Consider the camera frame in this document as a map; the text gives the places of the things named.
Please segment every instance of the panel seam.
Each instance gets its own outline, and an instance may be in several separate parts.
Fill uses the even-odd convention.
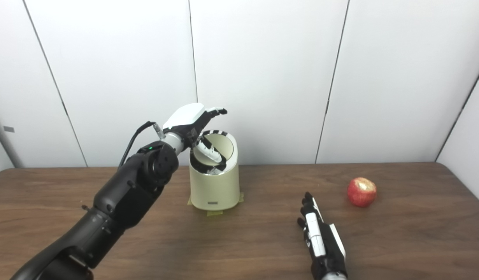
[[[440,148],[440,151],[438,152],[437,154],[437,157],[435,158],[435,163],[438,162],[438,158],[440,157],[440,154],[442,153],[442,151],[444,150],[444,147],[445,147],[445,144],[447,144],[447,141],[449,140],[451,134],[452,134],[452,131],[454,130],[454,127],[456,126],[458,120],[459,120],[459,117],[460,115],[462,114],[462,111],[464,110],[464,107],[466,107],[466,104],[467,104],[467,101],[469,100],[469,98],[471,97],[471,94],[473,93],[476,85],[478,84],[478,81],[479,81],[479,73],[478,73],[478,77],[476,78],[476,80],[474,81],[474,84],[473,86],[471,87],[471,90],[469,91],[469,94],[467,94],[466,96],[466,99],[464,101],[464,103],[462,104],[462,107],[460,108],[460,111],[456,117],[456,120],[454,121],[454,123],[452,124],[452,127],[451,129],[449,130],[449,133],[447,134],[447,137],[445,138],[444,140],[444,143],[442,144],[442,147]]]
[[[328,101],[326,102],[326,110],[324,112],[323,126],[321,127],[321,135],[319,136],[319,145],[317,146],[316,160],[315,160],[314,164],[317,163],[317,159],[319,157],[319,150],[321,149],[321,141],[323,139],[324,124],[326,122],[326,117],[328,115],[328,109],[330,107],[330,98],[331,98],[331,92],[332,92],[332,87],[333,87],[333,82],[334,82],[334,75],[336,73],[336,68],[337,68],[337,65],[338,65],[339,51],[341,49],[341,41],[343,41],[343,33],[345,32],[346,16],[348,15],[348,7],[350,7],[350,0],[348,0],[348,2],[346,4],[345,18],[343,20],[343,27],[341,27],[341,36],[339,38],[339,45],[338,45],[338,51],[337,51],[337,54],[336,54],[336,60],[334,61],[334,69],[333,69],[333,74],[332,74],[332,78],[331,78],[330,92],[328,94]]]
[[[65,110],[65,114],[67,114],[68,122],[70,123],[70,127],[72,128],[72,131],[73,131],[74,136],[75,136],[75,141],[77,142],[77,145],[79,146],[79,149],[81,151],[82,158],[83,158],[83,161],[85,163],[85,166],[89,167],[89,165],[87,164],[87,161],[85,160],[85,155],[83,153],[81,144],[79,142],[79,138],[77,137],[77,133],[75,132],[74,126],[72,124],[72,120],[70,119],[70,115],[68,114],[67,107],[65,106],[65,103],[63,101],[63,97],[61,96],[61,92],[60,92],[60,89],[58,87],[58,83],[56,83],[56,78],[54,77],[53,71],[51,69],[51,65],[49,64],[49,60],[47,59],[46,52],[44,51],[44,47],[42,46],[42,42],[40,41],[39,34],[37,32],[37,29],[35,28],[35,24],[33,23],[32,16],[30,15],[30,11],[28,9],[28,6],[26,5],[25,0],[22,0],[22,2],[23,2],[23,5],[25,6],[26,14],[28,15],[30,23],[32,24],[33,32],[35,33],[35,37],[37,38],[37,41],[39,42],[39,46],[40,46],[40,50],[42,51],[42,55],[44,55],[44,59],[46,60],[46,64],[47,64],[47,68],[49,69],[49,73],[51,74],[51,77],[53,78],[54,86],[56,87],[56,90],[58,92],[58,96],[60,97],[61,105],[63,105],[63,109]]]
[[[188,0],[188,8],[189,8],[189,28],[191,29],[191,48],[193,49],[193,70],[195,72],[196,102],[198,102],[198,82],[196,77],[195,39],[193,37],[193,20],[191,19],[191,0]]]

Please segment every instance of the black and white striped rim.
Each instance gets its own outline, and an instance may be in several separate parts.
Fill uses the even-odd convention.
[[[237,142],[236,139],[230,135],[229,133],[225,131],[220,131],[220,130],[209,130],[209,131],[203,131],[200,136],[198,137],[199,141],[201,138],[203,138],[205,135],[209,134],[219,134],[227,137],[231,142],[232,142],[232,156],[225,161],[225,164],[223,165],[217,165],[217,166],[210,166],[202,163],[201,161],[198,161],[198,159],[195,156],[195,149],[191,149],[191,153],[189,154],[189,163],[191,164],[191,167],[194,168],[197,172],[202,173],[204,175],[220,175],[228,172],[231,170],[234,166],[237,164],[238,160],[238,151],[237,151]]]

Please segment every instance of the bitten apple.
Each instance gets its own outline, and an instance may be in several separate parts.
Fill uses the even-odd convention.
[[[350,181],[347,194],[353,205],[367,207],[376,198],[376,185],[369,179],[358,177]]]

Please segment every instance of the white robotic hand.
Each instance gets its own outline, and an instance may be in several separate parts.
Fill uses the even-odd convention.
[[[227,110],[220,107],[205,109],[202,103],[182,106],[163,124],[165,137],[161,140],[174,147],[175,152],[179,154],[181,151],[199,144],[197,143],[198,137],[209,121],[226,113]],[[213,147],[209,148],[203,145],[201,149],[209,151],[207,154],[212,160],[219,160],[219,155],[214,153]]]
[[[300,209],[304,219],[298,218],[298,225],[304,231],[304,238],[312,257],[314,280],[346,280],[345,248],[333,224],[326,224],[321,216],[316,199],[305,193]]]

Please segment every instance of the silver connector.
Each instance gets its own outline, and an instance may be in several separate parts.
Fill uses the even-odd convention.
[[[160,138],[160,140],[165,139],[165,134],[163,133],[163,130],[160,128],[160,126],[156,122],[153,124],[153,128],[154,128],[154,131],[156,131],[156,133],[158,134],[158,137]]]

